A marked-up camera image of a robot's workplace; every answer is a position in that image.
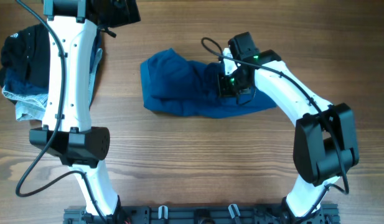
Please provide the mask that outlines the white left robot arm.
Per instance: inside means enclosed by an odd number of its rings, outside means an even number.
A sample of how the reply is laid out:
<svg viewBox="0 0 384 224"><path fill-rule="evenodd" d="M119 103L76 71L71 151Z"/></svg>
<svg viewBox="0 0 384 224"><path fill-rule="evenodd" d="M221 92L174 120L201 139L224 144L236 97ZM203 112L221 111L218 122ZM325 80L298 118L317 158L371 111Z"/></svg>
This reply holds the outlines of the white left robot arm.
<svg viewBox="0 0 384 224"><path fill-rule="evenodd" d="M40 18L49 32L49 95L42 126L30 143L58 157L74 175L86 204L65 211L65 223L129 223L112 187L105 159L110 132L90 117L90 67L99 32L140 21L134 0L45 1Z"/></svg>

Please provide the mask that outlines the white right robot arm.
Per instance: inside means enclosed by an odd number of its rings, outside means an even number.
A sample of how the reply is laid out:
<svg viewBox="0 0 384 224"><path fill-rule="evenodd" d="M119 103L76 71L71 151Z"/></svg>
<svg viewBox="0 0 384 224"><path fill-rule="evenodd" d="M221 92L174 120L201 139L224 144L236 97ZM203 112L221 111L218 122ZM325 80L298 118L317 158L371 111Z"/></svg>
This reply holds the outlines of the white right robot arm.
<svg viewBox="0 0 384 224"><path fill-rule="evenodd" d="M352 109L316 95L272 50L245 55L227 47L220 58L227 87L254 87L295 127L293 161L298 177L283 199L283 221L302 223L317 216L331 188L349 194L347 172L359 161Z"/></svg>

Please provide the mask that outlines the blue polo shirt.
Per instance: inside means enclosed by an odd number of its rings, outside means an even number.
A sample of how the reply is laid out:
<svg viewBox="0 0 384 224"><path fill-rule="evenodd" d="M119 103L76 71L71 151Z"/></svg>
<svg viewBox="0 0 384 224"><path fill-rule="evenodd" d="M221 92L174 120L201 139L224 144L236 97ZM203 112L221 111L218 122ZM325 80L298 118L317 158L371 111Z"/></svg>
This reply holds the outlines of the blue polo shirt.
<svg viewBox="0 0 384 224"><path fill-rule="evenodd" d="M235 97L218 95L219 63L186 60L174 49L164 50L140 66L144 107L176 116L227 118L273 109L276 103L260 91Z"/></svg>

